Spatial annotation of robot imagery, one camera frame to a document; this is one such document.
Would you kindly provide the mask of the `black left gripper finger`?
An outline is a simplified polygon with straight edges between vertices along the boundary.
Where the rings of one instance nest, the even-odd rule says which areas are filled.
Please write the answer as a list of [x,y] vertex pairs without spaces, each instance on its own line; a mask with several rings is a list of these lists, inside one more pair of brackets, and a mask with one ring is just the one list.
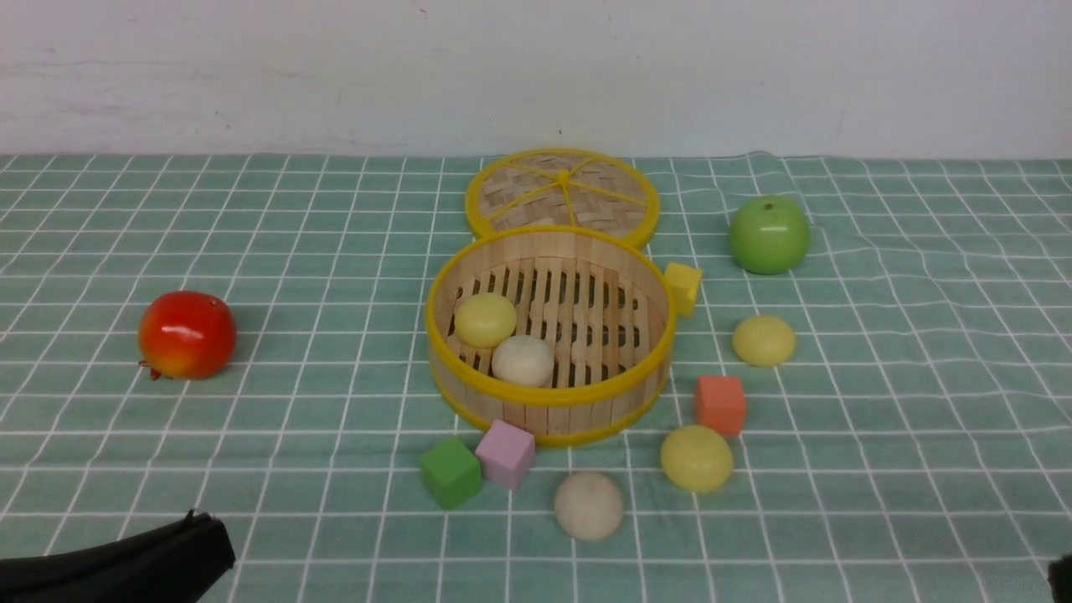
[[88,549],[4,559],[3,602],[198,602],[236,564],[222,520],[179,523]]

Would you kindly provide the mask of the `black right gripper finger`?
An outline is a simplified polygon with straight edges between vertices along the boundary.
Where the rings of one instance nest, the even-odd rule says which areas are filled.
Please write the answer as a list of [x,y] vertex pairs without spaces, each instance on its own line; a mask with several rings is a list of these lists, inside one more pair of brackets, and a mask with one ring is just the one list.
[[1048,583],[1053,603],[1072,602],[1072,554],[1049,562]]

